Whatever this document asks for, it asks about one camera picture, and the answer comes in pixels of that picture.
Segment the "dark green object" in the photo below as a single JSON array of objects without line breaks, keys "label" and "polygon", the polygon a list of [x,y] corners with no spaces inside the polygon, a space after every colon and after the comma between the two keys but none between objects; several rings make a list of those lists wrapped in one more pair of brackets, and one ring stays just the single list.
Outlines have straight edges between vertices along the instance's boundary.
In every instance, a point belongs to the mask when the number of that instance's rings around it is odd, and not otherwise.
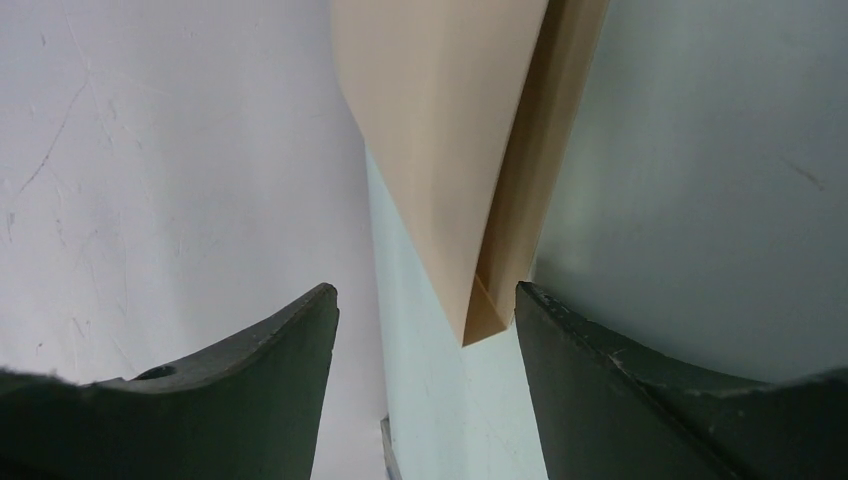
[{"label": "dark green object", "polygon": [[131,381],[0,372],[0,478],[308,480],[337,324],[325,284]]},{"label": "dark green object", "polygon": [[848,370],[762,384],[666,357],[533,284],[516,293],[550,479],[848,478]]}]

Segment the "white wall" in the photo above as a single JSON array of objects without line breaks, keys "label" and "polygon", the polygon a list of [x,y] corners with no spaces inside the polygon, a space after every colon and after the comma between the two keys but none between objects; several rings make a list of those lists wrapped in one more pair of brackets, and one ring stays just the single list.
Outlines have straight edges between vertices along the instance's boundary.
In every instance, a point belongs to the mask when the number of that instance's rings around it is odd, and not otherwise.
[{"label": "white wall", "polygon": [[613,1],[536,280],[716,370],[848,363],[846,19],[840,0]]},{"label": "white wall", "polygon": [[325,0],[0,3],[0,364],[132,377],[321,281],[314,477],[382,478],[362,139]]}]

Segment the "green plastic part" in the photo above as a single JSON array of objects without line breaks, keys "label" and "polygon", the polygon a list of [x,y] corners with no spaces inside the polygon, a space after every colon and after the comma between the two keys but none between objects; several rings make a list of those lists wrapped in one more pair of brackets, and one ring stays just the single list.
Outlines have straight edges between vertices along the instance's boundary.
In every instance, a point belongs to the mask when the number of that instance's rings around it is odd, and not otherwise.
[{"label": "green plastic part", "polygon": [[531,283],[516,323],[551,480],[846,479],[848,370],[763,384],[666,357]]},{"label": "green plastic part", "polygon": [[0,478],[307,480],[338,316],[323,284],[130,381],[0,372]]}]

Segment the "light blue wall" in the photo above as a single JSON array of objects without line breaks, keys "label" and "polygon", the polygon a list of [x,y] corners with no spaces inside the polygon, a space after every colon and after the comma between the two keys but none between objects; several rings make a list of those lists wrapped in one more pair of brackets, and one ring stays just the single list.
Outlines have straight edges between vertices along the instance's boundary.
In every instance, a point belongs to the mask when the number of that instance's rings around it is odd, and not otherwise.
[{"label": "light blue wall", "polygon": [[370,153],[368,185],[404,480],[547,478],[515,328],[460,350]]},{"label": "light blue wall", "polygon": [[536,282],[727,373],[848,364],[846,19],[843,0],[612,1]]}]

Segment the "beige panel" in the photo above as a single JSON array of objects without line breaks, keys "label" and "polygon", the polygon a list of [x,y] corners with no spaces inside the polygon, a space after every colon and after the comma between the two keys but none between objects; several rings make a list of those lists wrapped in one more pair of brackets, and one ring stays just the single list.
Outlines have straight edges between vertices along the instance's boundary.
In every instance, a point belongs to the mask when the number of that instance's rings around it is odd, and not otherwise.
[{"label": "beige panel", "polygon": [[333,0],[342,91],[460,341],[546,5]]},{"label": "beige panel", "polygon": [[[608,0],[551,0],[492,201],[472,298],[485,292],[506,328],[527,278],[577,115]],[[465,343],[493,328],[469,317]]]}]

